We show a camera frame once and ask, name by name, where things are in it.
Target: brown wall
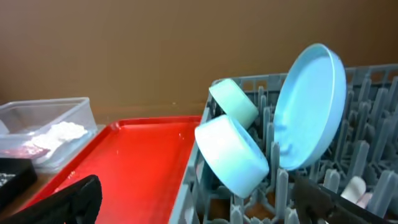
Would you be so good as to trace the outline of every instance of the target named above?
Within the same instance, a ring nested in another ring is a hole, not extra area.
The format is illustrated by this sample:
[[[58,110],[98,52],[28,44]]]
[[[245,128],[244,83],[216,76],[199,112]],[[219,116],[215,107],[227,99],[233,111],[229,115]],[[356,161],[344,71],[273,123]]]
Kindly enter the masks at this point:
[[[200,114],[212,80],[286,72],[314,42],[398,62],[398,1],[0,0],[0,101],[89,96],[97,122]]]

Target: blue plate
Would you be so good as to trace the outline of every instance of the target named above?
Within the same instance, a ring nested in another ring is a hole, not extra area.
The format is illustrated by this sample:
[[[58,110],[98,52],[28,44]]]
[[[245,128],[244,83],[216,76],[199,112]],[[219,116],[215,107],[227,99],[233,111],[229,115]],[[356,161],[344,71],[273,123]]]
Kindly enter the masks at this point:
[[[306,167],[321,157],[336,134],[345,98],[339,57],[322,44],[305,49],[290,69],[275,109],[274,141],[282,168]]]

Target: dish rack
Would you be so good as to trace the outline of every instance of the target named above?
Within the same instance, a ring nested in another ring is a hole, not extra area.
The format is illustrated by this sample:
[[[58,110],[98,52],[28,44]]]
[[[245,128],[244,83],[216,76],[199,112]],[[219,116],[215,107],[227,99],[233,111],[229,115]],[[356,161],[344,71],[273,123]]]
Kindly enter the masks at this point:
[[[367,183],[373,197],[367,209],[384,217],[398,215],[398,64],[346,68],[345,110],[336,136],[326,153],[300,175],[340,193],[355,175]],[[248,132],[266,155],[270,172],[249,198],[233,195],[217,179],[195,143],[178,192],[170,223],[299,223],[292,211],[289,173],[279,168],[279,146],[272,123],[286,73],[232,78],[259,109]],[[201,123],[223,114],[208,96]],[[275,193],[275,203],[267,199]],[[229,220],[209,220],[210,201],[229,200]],[[245,212],[260,203],[274,218],[249,218]]]

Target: plastic container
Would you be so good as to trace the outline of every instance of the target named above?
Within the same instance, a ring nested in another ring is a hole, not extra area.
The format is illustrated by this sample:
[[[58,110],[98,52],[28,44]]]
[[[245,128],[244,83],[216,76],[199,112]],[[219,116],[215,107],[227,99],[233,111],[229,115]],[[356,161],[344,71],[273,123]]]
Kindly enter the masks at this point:
[[[61,122],[78,124],[87,130],[79,139],[63,143],[46,161],[34,160],[43,172],[56,172],[97,130],[88,98],[15,101],[0,106],[0,157],[16,152],[32,138],[47,133]]]
[[[373,197],[367,209],[382,217],[387,211],[398,213],[398,64],[346,68],[347,96],[343,118],[331,145],[322,158],[310,167],[300,169],[302,175],[340,192],[353,176],[361,176]],[[298,223],[297,214],[288,203],[291,186],[289,174],[279,168],[279,145],[274,140],[274,112],[286,73],[232,78],[259,108],[255,128],[248,132],[260,145],[270,164],[270,174],[244,203],[215,177],[195,144],[169,223]],[[209,95],[202,115],[205,123],[222,111]],[[276,192],[275,204],[264,200]],[[210,219],[211,201],[229,202],[229,221]],[[260,203],[274,218],[251,217],[247,209]]]

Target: white object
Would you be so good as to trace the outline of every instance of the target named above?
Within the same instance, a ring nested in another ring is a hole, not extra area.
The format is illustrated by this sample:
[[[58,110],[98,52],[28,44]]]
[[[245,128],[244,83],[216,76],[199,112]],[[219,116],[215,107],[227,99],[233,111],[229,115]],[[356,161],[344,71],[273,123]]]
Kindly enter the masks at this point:
[[[50,159],[62,144],[79,139],[87,132],[82,125],[63,121],[52,125],[47,133],[33,137],[32,140],[26,142],[24,145],[49,150],[46,155],[35,160],[35,164],[40,164]]]
[[[221,109],[248,129],[259,115],[253,102],[234,80],[227,78],[209,88],[210,94]]]
[[[349,182],[341,197],[349,200],[350,202],[357,203],[366,192],[366,183],[360,177],[353,177]]]
[[[206,162],[227,188],[246,198],[268,174],[266,158],[238,120],[222,115],[195,129]]]

